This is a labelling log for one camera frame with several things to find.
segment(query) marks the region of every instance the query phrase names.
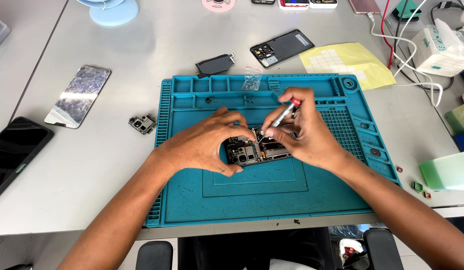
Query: white table surface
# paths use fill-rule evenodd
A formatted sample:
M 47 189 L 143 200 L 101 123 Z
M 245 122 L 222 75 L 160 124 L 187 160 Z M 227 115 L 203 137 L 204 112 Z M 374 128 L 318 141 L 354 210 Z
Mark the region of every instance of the white table surface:
M 12 31 L 0 45 L 0 132 L 12 116 L 66 0 L 0 0 Z
M 360 42 L 382 62 L 388 60 L 388 47 L 370 35 L 367 16 L 353 13 L 346 1 L 334 10 L 300 12 L 238 1 L 222 14 L 199 1 L 138 2 L 138 16 L 117 27 L 95 24 L 77 1 L 67 4 L 17 116 L 41 123 L 81 65 L 112 74 L 78 129 L 48 126 L 55 137 L 0 196 L 0 235 L 85 229 L 154 147 L 155 132 L 142 136 L 128 119 L 157 115 L 162 79 L 194 74 L 199 61 L 234 53 L 229 74 L 243 74 L 246 65 L 258 66 L 250 46 L 295 28 L 316 46 Z M 305 69 L 294 57 L 265 72 Z M 433 199 L 426 200 L 410 188 L 414 181 L 424 182 L 419 163 L 458 151 L 426 93 L 413 86 L 386 86 L 367 90 L 365 96 L 393 162 L 404 168 L 399 177 L 405 190 L 430 206 L 463 205 L 464 192 L 433 192 Z M 373 213 L 301 218 L 302 227 L 375 221 Z M 276 223 L 143 229 L 139 239 L 297 226 L 289 219 Z

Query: smartphone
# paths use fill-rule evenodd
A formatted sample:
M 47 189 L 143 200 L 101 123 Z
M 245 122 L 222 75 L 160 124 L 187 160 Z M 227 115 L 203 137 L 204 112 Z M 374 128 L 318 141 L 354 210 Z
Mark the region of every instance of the smartphone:
M 267 42 L 252 46 L 250 52 L 260 64 L 269 68 L 301 52 L 315 47 L 299 29 L 283 34 Z
M 275 0 L 252 0 L 254 4 L 262 4 L 262 5 L 273 5 L 275 4 Z
M 308 7 L 309 0 L 284 0 L 284 3 L 288 7 Z
M 375 0 L 349 0 L 349 2 L 357 14 L 380 13 L 380 8 Z
M 0 132 L 0 194 L 53 137 L 53 132 L 25 117 Z
M 77 128 L 107 81 L 110 70 L 81 66 L 44 122 Z
M 245 167 L 292 157 L 285 146 L 273 138 L 262 138 L 264 135 L 262 135 L 260 127 L 249 129 L 255 135 L 255 142 L 245 136 L 230 137 L 224 141 L 228 164 L 238 164 Z M 289 133 L 289 136 L 296 138 L 297 134 Z

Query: phone screen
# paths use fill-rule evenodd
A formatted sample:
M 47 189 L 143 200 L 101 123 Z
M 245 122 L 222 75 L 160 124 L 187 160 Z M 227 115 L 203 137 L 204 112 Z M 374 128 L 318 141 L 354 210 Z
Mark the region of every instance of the phone screen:
M 48 130 L 23 117 L 14 119 L 0 133 L 0 186 L 16 172 L 48 133 Z
M 110 75 L 110 70 L 81 66 L 44 122 L 70 128 L 79 127 Z

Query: white tissue box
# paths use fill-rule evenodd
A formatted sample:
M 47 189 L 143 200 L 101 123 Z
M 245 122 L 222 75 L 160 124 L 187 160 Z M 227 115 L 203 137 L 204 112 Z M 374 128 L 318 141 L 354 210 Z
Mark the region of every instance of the white tissue box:
M 422 29 L 412 41 L 417 46 L 413 61 L 418 71 L 453 77 L 464 70 L 464 57 L 447 53 L 447 47 L 432 25 Z

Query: pink phone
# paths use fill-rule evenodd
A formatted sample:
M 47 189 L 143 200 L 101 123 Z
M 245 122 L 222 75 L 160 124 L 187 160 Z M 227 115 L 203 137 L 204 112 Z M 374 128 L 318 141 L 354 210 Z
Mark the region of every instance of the pink phone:
M 380 8 L 375 0 L 349 0 L 352 9 L 357 14 L 380 13 Z

